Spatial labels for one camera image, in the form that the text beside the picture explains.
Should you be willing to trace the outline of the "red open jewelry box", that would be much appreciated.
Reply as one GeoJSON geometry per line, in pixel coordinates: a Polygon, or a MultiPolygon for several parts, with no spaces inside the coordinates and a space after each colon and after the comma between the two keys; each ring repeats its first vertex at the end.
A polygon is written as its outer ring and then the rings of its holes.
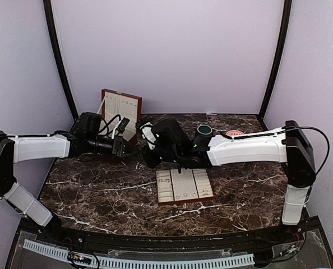
{"type": "Polygon", "coordinates": [[[122,136],[133,145],[137,145],[137,131],[135,124],[141,119],[142,97],[126,94],[114,90],[102,89],[101,91],[101,105],[98,114],[101,114],[103,119],[108,123],[116,115],[113,121],[105,130],[102,135],[111,132],[108,136],[112,137],[112,132],[117,123],[123,118],[129,119],[122,136]]]}

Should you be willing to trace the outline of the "red white patterned bowl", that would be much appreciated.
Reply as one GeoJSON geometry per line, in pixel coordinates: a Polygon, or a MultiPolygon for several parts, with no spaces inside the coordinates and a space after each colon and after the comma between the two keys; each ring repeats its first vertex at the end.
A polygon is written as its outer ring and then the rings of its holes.
{"type": "Polygon", "coordinates": [[[239,130],[229,130],[225,133],[226,136],[234,137],[234,136],[243,136],[244,132],[239,130]]]}

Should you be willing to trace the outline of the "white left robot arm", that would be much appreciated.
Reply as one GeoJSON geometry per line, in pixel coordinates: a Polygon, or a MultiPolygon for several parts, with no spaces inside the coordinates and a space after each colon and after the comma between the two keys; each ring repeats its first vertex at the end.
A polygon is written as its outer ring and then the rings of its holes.
{"type": "Polygon", "coordinates": [[[0,131],[0,199],[44,227],[44,235],[52,243],[62,244],[66,240],[66,231],[59,227],[60,219],[17,181],[14,165],[23,161],[64,159],[89,153],[124,158],[136,150],[122,136],[79,137],[69,132],[19,136],[0,131]]]}

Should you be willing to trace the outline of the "right black frame post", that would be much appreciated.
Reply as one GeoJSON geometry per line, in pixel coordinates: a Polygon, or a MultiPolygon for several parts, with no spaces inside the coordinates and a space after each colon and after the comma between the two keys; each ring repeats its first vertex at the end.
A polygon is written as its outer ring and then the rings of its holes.
{"type": "Polygon", "coordinates": [[[281,17],[281,23],[280,23],[280,29],[275,49],[275,55],[274,60],[272,62],[271,71],[269,75],[269,79],[266,85],[265,94],[263,96],[263,100],[261,103],[261,107],[258,113],[258,117],[260,120],[264,120],[267,109],[270,104],[270,100],[272,97],[272,93],[274,90],[274,86],[276,83],[276,79],[278,76],[279,68],[281,59],[283,56],[284,46],[286,42],[286,36],[288,32],[288,26],[289,26],[289,20],[290,20],[290,14],[292,10],[292,0],[285,0],[283,4],[283,12],[281,17]]]}

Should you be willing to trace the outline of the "black front table rail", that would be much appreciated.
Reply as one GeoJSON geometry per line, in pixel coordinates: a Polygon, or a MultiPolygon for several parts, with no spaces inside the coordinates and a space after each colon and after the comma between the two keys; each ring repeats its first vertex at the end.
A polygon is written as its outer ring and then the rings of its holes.
{"type": "Polygon", "coordinates": [[[31,220],[21,220],[18,229],[31,232],[37,240],[59,243],[73,250],[87,249],[96,253],[109,250],[152,251],[152,252],[191,252],[231,249],[233,251],[263,252],[279,244],[301,242],[306,231],[319,228],[317,216],[303,219],[297,226],[278,225],[269,228],[241,231],[236,233],[204,236],[127,236],[95,233],[70,228],[61,228],[63,238],[58,240],[42,230],[31,220]]]}

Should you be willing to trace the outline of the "black frame post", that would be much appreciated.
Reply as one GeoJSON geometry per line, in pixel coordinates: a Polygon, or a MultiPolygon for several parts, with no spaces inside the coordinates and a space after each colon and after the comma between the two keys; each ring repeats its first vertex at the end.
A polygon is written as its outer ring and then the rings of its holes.
{"type": "Polygon", "coordinates": [[[77,111],[76,104],[75,104],[75,101],[72,96],[72,91],[71,91],[71,88],[70,88],[70,85],[68,82],[66,70],[64,68],[61,49],[59,47],[57,30],[56,30],[56,25],[54,22],[54,16],[53,16],[53,10],[52,10],[52,1],[43,0],[43,6],[44,6],[44,13],[45,13],[45,19],[47,22],[50,43],[52,46],[54,60],[56,63],[58,74],[59,74],[59,79],[61,81],[64,97],[66,98],[72,118],[75,120],[78,117],[78,111],[77,111]]]}
{"type": "Polygon", "coordinates": [[[283,56],[284,46],[286,42],[286,36],[288,32],[288,26],[289,26],[289,20],[290,20],[290,14],[292,10],[292,0],[285,0],[283,4],[283,12],[281,17],[281,23],[280,23],[280,29],[275,49],[275,55],[274,60],[272,62],[271,71],[269,75],[269,79],[266,85],[265,94],[263,96],[263,100],[261,103],[261,107],[258,113],[258,117],[260,120],[264,120],[267,109],[270,104],[270,100],[272,97],[272,93],[274,90],[274,86],[276,83],[276,79],[278,76],[279,68],[281,59],[283,56]]]}

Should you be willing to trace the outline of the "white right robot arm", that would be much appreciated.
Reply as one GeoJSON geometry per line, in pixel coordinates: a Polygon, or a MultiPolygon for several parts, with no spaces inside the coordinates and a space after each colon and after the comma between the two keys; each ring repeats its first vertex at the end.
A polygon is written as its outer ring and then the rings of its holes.
{"type": "Polygon", "coordinates": [[[282,224],[273,231],[278,243],[285,243],[295,233],[311,186],[316,181],[313,147],[304,130],[294,120],[283,127],[238,136],[214,134],[209,126],[197,128],[189,139],[179,123],[165,119],[157,124],[140,120],[136,129],[147,145],[142,149],[150,168],[172,163],[178,170],[204,169],[232,163],[270,161],[286,165],[288,178],[282,224]]]}

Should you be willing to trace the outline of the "left black frame post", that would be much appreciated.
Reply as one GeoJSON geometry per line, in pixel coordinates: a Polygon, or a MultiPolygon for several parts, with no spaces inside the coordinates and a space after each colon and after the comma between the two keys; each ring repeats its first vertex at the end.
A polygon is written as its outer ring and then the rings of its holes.
{"type": "Polygon", "coordinates": [[[52,10],[52,1],[43,0],[43,6],[44,6],[44,13],[45,13],[45,19],[47,22],[50,43],[52,46],[54,60],[56,63],[58,74],[59,74],[59,79],[61,81],[64,97],[66,98],[72,118],[75,120],[78,117],[78,111],[77,111],[76,104],[75,104],[75,101],[72,96],[72,91],[71,91],[71,88],[70,88],[70,85],[68,82],[66,70],[64,68],[61,49],[59,47],[57,30],[56,30],[56,25],[54,22],[54,16],[53,16],[53,10],[52,10]]]}

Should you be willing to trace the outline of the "dark green mug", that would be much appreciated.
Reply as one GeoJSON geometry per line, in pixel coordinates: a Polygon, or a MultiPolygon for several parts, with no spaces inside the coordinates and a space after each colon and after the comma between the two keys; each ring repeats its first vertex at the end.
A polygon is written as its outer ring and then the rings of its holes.
{"type": "Polygon", "coordinates": [[[206,124],[201,124],[195,130],[193,142],[196,145],[207,145],[212,137],[213,129],[206,124]]]}

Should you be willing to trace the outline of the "red jewelry tray insert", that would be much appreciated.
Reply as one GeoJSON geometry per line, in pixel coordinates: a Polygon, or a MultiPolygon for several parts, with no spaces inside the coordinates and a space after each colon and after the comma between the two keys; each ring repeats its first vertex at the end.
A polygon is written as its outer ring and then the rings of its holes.
{"type": "Polygon", "coordinates": [[[159,205],[179,205],[214,198],[206,169],[156,171],[159,205]]]}

